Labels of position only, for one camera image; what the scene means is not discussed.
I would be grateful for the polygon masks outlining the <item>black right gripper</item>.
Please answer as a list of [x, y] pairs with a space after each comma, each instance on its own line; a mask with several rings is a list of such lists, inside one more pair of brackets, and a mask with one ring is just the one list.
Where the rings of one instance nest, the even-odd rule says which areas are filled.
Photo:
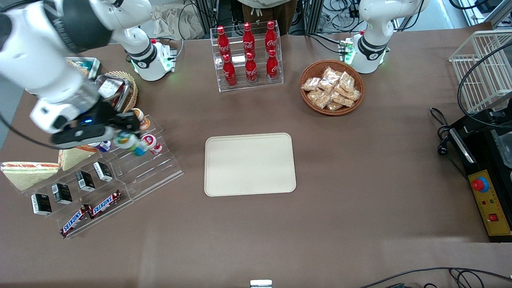
[[105, 133], [108, 128], [117, 132], [140, 134], [140, 121], [134, 112], [118, 115], [107, 102], [97, 102], [90, 110], [78, 116], [78, 128], [86, 133]]

